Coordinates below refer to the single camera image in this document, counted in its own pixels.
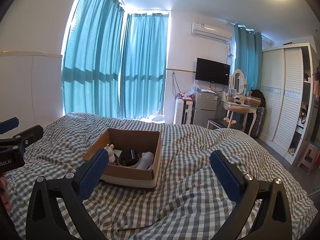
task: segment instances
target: black seat cushion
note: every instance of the black seat cushion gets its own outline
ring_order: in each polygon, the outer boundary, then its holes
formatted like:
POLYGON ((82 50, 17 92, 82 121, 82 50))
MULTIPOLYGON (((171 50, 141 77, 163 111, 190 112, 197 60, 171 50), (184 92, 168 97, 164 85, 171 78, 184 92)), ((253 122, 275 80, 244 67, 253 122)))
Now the black seat cushion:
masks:
MULTIPOLYGON (((209 121, 217 127, 228 128, 228 123, 223 119, 209 119, 209 121)), ((243 126, 242 124, 235 123, 235 124, 232 124, 230 128, 235 130, 242 130, 243 126)))

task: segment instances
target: air conditioner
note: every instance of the air conditioner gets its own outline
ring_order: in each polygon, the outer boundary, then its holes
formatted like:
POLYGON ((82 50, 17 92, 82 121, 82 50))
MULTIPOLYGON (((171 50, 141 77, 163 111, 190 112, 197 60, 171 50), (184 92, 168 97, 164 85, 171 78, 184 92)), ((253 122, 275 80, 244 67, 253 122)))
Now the air conditioner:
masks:
POLYGON ((192 35, 214 38, 219 41, 232 41, 232 32, 205 23, 192 23, 192 35))

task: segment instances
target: floor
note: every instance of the floor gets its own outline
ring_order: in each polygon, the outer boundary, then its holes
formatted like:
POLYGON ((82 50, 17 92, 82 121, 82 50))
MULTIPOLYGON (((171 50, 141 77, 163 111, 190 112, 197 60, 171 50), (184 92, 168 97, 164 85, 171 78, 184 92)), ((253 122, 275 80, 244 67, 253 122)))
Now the floor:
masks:
MULTIPOLYGON (((314 188, 320 186, 320 168, 314 167, 311 174, 307 174, 307 168, 304 165, 297 167, 290 165, 281 155, 272 149, 265 142, 259 138, 255 139, 263 148, 265 148, 274 158, 276 158, 282 166, 289 171, 292 176, 300 183, 301 187, 308 193, 314 192, 314 188)), ((320 210, 320 192, 315 193, 309 197, 314 202, 316 208, 320 210)))

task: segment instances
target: checkered bedspread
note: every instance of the checkered bedspread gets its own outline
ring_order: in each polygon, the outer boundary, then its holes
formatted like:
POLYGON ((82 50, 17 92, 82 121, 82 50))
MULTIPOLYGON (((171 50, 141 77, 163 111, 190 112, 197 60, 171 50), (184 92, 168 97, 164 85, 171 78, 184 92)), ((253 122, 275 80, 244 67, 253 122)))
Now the checkered bedspread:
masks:
MULTIPOLYGON (((209 165, 210 153, 221 150, 243 173, 257 179, 284 181, 290 202, 293 239, 317 214, 300 184, 246 134, 231 129, 208 130, 193 125, 166 125, 71 113, 45 128, 44 137, 27 148, 25 166, 8 173, 10 217, 25 238, 28 202, 39 175, 63 177, 83 163, 82 156, 106 128, 157 130, 162 133, 162 162, 154 192, 100 183, 84 206, 108 239, 211 239, 235 203, 226 196, 209 165)), ((58 200, 69 231, 79 237, 58 200)), ((242 230, 248 233, 260 201, 242 230)))

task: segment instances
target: open cardboard box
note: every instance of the open cardboard box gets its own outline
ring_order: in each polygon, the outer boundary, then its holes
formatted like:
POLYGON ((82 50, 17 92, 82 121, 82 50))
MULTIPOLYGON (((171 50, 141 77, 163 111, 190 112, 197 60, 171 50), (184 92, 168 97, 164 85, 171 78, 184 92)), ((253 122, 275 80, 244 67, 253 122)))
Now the open cardboard box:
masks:
POLYGON ((140 170, 109 164, 101 176, 103 181, 126 187, 155 189, 161 160, 160 132, 109 128, 84 154, 84 161, 89 161, 99 148, 104 148, 107 144, 113 144, 114 149, 122 151, 134 149, 138 152, 139 157, 143 152, 151 152, 155 158, 152 170, 140 170))

